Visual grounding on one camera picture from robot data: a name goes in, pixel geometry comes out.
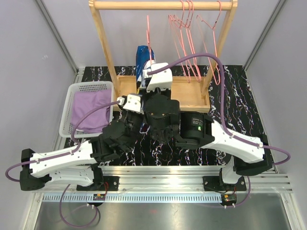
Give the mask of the blue patterned trousers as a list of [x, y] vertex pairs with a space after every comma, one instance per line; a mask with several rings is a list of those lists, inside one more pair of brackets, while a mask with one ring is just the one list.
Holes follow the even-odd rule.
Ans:
[[148, 133], [150, 125], [146, 120], [145, 103], [148, 100], [149, 93], [146, 89], [151, 81], [151, 76], [147, 75], [147, 72], [152, 71], [152, 65], [155, 64], [155, 55], [153, 51], [149, 51], [148, 46], [138, 46], [136, 52], [136, 89], [137, 94], [141, 97], [141, 105], [143, 110], [143, 123], [141, 125], [140, 133]]

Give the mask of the purple trousers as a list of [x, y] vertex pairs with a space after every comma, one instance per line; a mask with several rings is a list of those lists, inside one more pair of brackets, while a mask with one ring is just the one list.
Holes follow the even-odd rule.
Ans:
[[[95, 92], [76, 92], [72, 103], [71, 124], [75, 128], [88, 112], [111, 102], [111, 90]], [[77, 127], [84, 133], [101, 133], [110, 120], [110, 107], [105, 107], [89, 115]]]

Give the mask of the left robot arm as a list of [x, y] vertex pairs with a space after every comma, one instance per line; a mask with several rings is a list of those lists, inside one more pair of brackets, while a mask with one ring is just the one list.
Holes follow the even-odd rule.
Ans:
[[134, 149], [143, 114], [126, 111], [122, 118], [103, 128], [102, 134], [76, 148], [37, 153], [24, 149], [21, 154], [22, 170], [19, 184], [23, 191], [35, 191], [46, 184], [66, 180], [69, 184], [99, 190], [104, 185], [97, 164], [120, 158], [121, 152]]

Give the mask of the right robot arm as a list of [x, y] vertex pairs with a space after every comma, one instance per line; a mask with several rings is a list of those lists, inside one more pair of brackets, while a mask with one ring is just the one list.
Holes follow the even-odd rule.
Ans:
[[272, 168], [272, 154], [265, 149], [265, 135], [249, 137], [224, 128], [200, 112], [179, 108], [179, 101], [156, 89], [143, 97], [143, 110], [151, 138], [160, 144], [174, 141], [182, 149], [213, 149], [231, 155], [219, 176], [204, 182], [205, 190], [233, 191], [245, 176], [255, 176]]

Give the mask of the wooden clothes rack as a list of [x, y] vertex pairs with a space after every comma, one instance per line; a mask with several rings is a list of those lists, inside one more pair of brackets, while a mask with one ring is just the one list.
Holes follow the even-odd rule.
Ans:
[[[194, 12], [195, 11], [219, 11], [219, 3], [213, 1], [201, 1], [193, 2]], [[219, 37], [216, 38], [217, 54], [220, 56], [224, 43], [226, 41], [231, 23], [237, 9], [237, 1], [231, 0], [229, 2], [221, 1], [222, 11], [226, 12], [224, 22], [221, 28]], [[154, 10], [154, 11], [165, 11], [175, 10], [182, 11], [182, 4], [180, 1], [89, 1], [89, 8], [92, 13], [92, 17], [98, 32], [99, 40], [106, 58], [107, 67], [113, 82], [115, 95], [119, 96], [122, 92], [128, 92], [132, 90], [137, 92], [136, 87], [132, 85], [132, 78], [129, 77], [125, 80], [115, 72], [115, 66], [113, 63], [111, 50], [108, 44], [106, 32], [103, 26], [103, 21], [100, 15], [102, 10]], [[190, 55], [190, 59], [186, 60], [187, 65], [189, 62], [193, 64], [194, 54]], [[210, 58], [213, 67], [217, 67], [218, 63], [213, 58]], [[175, 76], [171, 86], [171, 98], [176, 99], [180, 102], [180, 108], [183, 111], [197, 111], [197, 112], [209, 112], [209, 85], [213, 80], [213, 74], [211, 69], [207, 75], [202, 77], [201, 81], [197, 82], [196, 79], [191, 79], [189, 73], [185, 73], [183, 77]]]

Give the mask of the aluminium rail frame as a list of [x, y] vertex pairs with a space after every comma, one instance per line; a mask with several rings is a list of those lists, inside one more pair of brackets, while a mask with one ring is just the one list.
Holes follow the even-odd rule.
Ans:
[[[120, 193], [203, 193], [203, 177], [220, 166], [101, 166], [104, 176], [118, 176]], [[252, 193], [292, 193], [286, 174], [269, 170], [251, 176]]]

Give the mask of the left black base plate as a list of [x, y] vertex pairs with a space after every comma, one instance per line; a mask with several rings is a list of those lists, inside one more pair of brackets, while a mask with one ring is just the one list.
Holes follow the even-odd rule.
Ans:
[[104, 176], [104, 183], [103, 184], [91, 184], [89, 186], [80, 186], [77, 185], [77, 191], [118, 191], [119, 186], [119, 176]]

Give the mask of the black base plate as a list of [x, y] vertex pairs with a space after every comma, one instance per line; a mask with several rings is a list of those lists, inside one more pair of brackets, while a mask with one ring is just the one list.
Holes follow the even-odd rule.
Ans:
[[119, 176], [104, 176], [104, 183], [103, 184], [91, 184], [89, 186], [80, 186], [77, 185], [77, 191], [118, 191], [119, 186]]
[[219, 176], [204, 176], [203, 188], [205, 191], [213, 191], [218, 193], [246, 191], [247, 186], [243, 176], [235, 184], [225, 184]]

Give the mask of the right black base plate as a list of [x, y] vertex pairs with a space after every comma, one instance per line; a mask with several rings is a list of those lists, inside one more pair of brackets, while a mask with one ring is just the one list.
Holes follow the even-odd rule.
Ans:
[[203, 188], [205, 191], [213, 191], [218, 193], [246, 191], [247, 186], [243, 176], [235, 184], [225, 184], [219, 176], [204, 176]]

